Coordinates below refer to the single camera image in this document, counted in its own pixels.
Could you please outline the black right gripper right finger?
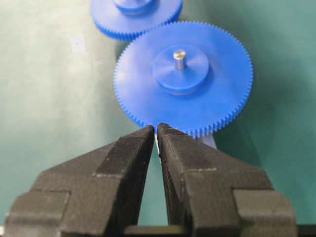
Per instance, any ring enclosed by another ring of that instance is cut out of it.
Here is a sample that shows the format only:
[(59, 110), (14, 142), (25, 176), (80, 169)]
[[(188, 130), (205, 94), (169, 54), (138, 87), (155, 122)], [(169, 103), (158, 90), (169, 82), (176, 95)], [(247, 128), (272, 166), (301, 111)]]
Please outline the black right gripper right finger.
[(295, 237), (290, 200), (266, 173), (161, 123), (168, 221), (194, 237)]

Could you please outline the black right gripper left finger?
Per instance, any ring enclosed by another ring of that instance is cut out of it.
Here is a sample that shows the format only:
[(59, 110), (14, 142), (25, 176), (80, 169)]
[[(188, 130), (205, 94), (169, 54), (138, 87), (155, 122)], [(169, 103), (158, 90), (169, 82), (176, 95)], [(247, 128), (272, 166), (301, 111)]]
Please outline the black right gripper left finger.
[(138, 222), (154, 145), (150, 125), (49, 168), (18, 196), (7, 237), (104, 237)]

